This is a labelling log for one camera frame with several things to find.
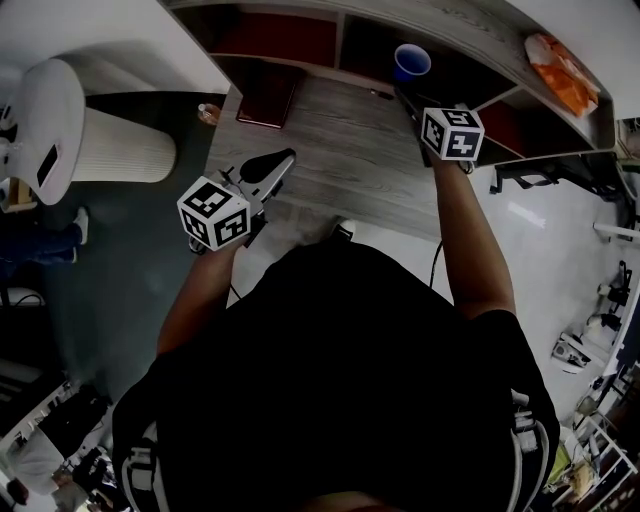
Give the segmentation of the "small cardboard box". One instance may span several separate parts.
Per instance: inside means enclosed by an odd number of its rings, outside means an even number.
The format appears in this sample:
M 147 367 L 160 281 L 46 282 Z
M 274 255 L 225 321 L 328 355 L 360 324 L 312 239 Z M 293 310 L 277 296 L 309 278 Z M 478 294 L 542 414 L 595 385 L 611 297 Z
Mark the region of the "small cardboard box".
M 35 209 L 38 200 L 31 188 L 18 178 L 0 182 L 0 209 L 3 213 L 18 213 Z

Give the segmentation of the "dark red book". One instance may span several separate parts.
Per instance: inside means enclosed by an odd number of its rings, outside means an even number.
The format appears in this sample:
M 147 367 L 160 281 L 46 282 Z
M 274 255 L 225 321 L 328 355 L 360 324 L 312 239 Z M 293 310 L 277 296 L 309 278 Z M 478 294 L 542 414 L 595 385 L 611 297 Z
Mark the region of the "dark red book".
M 264 75 L 243 95 L 236 120 L 242 123 L 282 129 L 287 119 L 299 78 Z

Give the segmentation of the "grey wood-grain table top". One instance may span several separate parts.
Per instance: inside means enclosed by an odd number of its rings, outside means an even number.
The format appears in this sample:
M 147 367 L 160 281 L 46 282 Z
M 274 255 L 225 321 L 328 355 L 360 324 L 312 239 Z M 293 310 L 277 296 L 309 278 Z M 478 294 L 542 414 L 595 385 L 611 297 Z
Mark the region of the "grey wood-grain table top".
M 440 237 L 434 176 L 412 121 L 395 98 L 309 76 L 297 87 L 281 129 L 241 123 L 237 89 L 226 96 L 204 173 L 291 148 L 296 165 L 276 198 L 403 234 Z

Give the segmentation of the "white metal rack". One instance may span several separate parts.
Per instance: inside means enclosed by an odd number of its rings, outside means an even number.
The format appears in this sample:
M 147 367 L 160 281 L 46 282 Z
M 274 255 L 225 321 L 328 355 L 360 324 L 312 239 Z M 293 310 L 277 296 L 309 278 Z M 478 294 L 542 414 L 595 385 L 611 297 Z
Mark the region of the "white metal rack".
M 614 424 L 595 413 L 561 428 L 544 492 L 551 512 L 620 512 L 637 496 L 638 482 L 640 459 L 622 446 Z

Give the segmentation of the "black smartphone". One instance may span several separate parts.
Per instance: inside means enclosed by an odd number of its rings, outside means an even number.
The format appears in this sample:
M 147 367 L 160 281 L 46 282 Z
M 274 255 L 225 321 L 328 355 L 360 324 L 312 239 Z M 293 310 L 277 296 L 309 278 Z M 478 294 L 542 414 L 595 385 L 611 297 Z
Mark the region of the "black smartphone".
M 56 165 L 59 161 L 59 146 L 57 144 L 53 144 L 43 161 L 40 164 L 40 167 L 36 173 L 37 183 L 40 188 L 44 186 L 46 181 L 48 180 L 49 175 L 55 169 Z

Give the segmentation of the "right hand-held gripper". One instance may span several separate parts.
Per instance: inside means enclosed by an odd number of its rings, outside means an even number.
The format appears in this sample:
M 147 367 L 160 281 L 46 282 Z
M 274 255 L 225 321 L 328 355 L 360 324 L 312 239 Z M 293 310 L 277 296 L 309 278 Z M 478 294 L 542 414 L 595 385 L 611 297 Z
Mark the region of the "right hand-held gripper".
M 424 108 L 419 98 L 405 86 L 395 86 L 394 93 L 411 119 L 413 128 L 421 130 L 421 156 L 426 168 L 432 166 L 430 156 L 457 162 L 471 174 L 478 160 L 485 136 L 479 115 L 466 103 L 454 109 Z

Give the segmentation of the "blue plastic cup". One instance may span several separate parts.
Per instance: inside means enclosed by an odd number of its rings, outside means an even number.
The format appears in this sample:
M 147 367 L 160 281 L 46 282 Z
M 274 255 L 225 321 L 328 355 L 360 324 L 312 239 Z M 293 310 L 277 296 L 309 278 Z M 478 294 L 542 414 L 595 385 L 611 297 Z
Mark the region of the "blue plastic cup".
M 396 82 L 407 83 L 425 76 L 431 69 L 430 55 L 414 44 L 402 44 L 394 52 L 393 78 Z

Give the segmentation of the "person's black shirt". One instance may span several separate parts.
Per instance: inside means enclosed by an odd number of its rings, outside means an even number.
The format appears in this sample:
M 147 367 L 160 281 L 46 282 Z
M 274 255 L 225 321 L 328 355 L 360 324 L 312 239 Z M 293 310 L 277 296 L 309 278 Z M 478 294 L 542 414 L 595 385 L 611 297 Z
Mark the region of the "person's black shirt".
M 138 512 L 295 512 L 360 492 L 401 512 L 524 512 L 559 443 L 516 316 L 465 317 L 382 252 L 296 248 L 113 416 Z

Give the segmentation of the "orange plastic bag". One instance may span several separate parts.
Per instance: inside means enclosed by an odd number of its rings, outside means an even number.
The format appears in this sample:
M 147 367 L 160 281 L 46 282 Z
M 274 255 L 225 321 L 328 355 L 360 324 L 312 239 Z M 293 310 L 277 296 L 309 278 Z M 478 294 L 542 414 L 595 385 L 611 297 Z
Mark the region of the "orange plastic bag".
M 530 65 L 569 112 L 583 118 L 598 108 L 600 88 L 556 38 L 533 34 L 524 47 Z

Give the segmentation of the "person's shoe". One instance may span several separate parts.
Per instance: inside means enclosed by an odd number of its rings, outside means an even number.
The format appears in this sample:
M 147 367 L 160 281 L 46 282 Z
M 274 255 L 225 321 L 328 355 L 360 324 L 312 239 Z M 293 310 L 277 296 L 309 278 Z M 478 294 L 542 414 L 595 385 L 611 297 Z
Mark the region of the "person's shoe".
M 298 246 L 309 246 L 324 241 L 350 242 L 356 233 L 356 223 L 344 217 L 313 218 L 301 229 Z

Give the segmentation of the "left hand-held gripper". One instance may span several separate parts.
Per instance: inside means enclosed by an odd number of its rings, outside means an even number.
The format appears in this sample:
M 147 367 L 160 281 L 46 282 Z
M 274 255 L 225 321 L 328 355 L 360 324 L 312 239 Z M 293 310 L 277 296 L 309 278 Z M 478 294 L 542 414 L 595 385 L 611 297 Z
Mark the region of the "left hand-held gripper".
M 264 202 L 295 162 L 287 148 L 221 170 L 217 180 L 198 178 L 177 201 L 191 250 L 218 251 L 240 239 L 250 245 L 267 224 Z

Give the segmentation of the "person's left forearm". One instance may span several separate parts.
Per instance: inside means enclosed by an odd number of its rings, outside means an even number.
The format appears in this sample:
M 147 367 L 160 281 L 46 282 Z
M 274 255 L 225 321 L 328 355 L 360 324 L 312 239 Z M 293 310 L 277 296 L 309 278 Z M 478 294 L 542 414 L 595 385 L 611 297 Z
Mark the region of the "person's left forearm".
M 194 339 L 226 309 L 234 259 L 245 238 L 198 256 L 161 327 L 157 355 Z

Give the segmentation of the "person's right forearm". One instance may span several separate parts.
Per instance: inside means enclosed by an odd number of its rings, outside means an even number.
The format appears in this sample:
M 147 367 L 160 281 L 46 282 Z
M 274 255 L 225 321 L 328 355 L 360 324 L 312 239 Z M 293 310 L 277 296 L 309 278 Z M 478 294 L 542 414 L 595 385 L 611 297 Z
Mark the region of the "person's right forearm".
M 431 157 L 440 233 L 453 302 L 467 318 L 516 312 L 503 253 L 468 176 L 456 163 Z

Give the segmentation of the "small white floor device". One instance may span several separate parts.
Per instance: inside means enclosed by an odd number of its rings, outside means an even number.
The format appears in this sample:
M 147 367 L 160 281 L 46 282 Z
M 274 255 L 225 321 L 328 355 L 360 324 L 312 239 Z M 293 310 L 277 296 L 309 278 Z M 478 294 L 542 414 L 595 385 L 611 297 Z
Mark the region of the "small white floor device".
M 562 333 L 552 349 L 551 362 L 567 374 L 581 373 L 591 359 L 579 349 L 579 346 L 580 343 L 574 337 Z

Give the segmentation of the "grey wooden shelf desk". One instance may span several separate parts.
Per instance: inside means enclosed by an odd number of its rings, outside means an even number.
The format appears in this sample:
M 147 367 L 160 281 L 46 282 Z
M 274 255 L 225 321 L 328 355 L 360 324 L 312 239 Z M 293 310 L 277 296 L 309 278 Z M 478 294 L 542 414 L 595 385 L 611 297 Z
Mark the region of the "grey wooden shelf desk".
M 530 65 L 537 25 L 507 0 L 161 0 L 237 88 L 258 62 L 392 94 L 395 50 L 430 56 L 416 92 L 480 114 L 479 161 L 610 151 L 612 100 L 601 92 L 584 116 L 564 106 Z

